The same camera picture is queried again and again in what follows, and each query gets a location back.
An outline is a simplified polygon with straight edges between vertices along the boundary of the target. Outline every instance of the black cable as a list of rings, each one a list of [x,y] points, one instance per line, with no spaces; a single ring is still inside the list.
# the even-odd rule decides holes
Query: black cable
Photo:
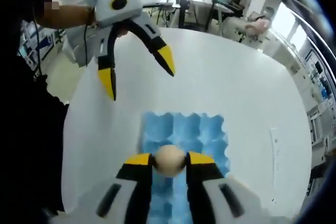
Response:
[[[162,10],[162,20],[164,21],[166,27],[168,27],[168,23],[167,23],[167,13],[166,13],[166,12],[167,12],[166,10]]]
[[[40,75],[42,75],[42,70],[41,70],[41,58],[40,58],[40,36],[38,34],[38,28],[37,28],[37,24],[36,24],[36,17],[35,17],[35,10],[33,7],[33,18],[34,18],[34,26],[35,26],[35,31],[36,31],[36,39],[37,39],[37,47],[36,47],[36,52],[37,52],[37,69],[40,73]]]
[[[88,24],[85,25],[84,29],[84,48],[85,48],[85,66],[88,66],[88,46],[86,44],[86,31],[88,29]]]
[[[168,27],[167,10],[164,11],[164,16],[165,16],[165,18],[166,18],[166,27]]]
[[[194,3],[193,0],[191,0],[191,2],[192,2],[192,4],[194,5],[194,16],[195,16],[196,24],[199,25],[198,20],[197,20],[197,15],[196,15],[196,5],[195,5],[195,3]]]
[[[150,18],[152,17],[152,15],[153,15],[153,9],[154,9],[154,7],[152,7],[152,10],[151,10],[151,13],[150,13]]]
[[[162,6],[160,6],[159,8],[159,14],[158,14],[158,18],[156,20],[156,24],[158,25],[159,24],[159,19],[160,19],[160,12],[161,12],[161,9],[162,9]]]

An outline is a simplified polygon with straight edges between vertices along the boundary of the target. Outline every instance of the brown egg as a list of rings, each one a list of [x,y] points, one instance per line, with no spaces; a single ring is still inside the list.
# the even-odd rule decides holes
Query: brown egg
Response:
[[[157,170],[166,177],[175,177],[183,170],[184,151],[175,145],[164,145],[154,155]]]

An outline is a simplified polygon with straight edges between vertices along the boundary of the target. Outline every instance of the white table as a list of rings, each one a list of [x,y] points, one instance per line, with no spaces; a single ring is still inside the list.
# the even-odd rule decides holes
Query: white table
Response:
[[[175,77],[131,33],[116,43],[116,101],[105,94],[94,60],[83,74],[64,127],[65,209],[73,210],[88,191],[81,201],[85,212],[94,213],[110,179],[137,151],[142,113],[171,111],[221,114],[229,174],[272,215],[295,215],[307,190],[311,146],[306,112],[288,71],[219,36],[171,28],[162,29],[162,36],[174,54]]]

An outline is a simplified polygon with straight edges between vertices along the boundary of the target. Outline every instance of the egg carton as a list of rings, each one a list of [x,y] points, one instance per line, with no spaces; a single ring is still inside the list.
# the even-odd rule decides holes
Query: egg carton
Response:
[[[206,113],[184,116],[182,113],[143,115],[140,152],[155,154],[163,145],[174,144],[184,152],[198,152],[212,157],[222,174],[229,172],[225,156],[227,133],[224,118]],[[186,171],[167,178],[153,170],[152,201],[148,224],[189,224],[192,216],[187,200]]]

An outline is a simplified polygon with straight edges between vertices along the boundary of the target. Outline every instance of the human arm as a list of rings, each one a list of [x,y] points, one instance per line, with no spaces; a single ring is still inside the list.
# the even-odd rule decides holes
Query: human arm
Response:
[[[66,29],[95,23],[94,12],[87,6],[62,5],[45,2],[44,12],[36,17],[39,25],[52,29]]]

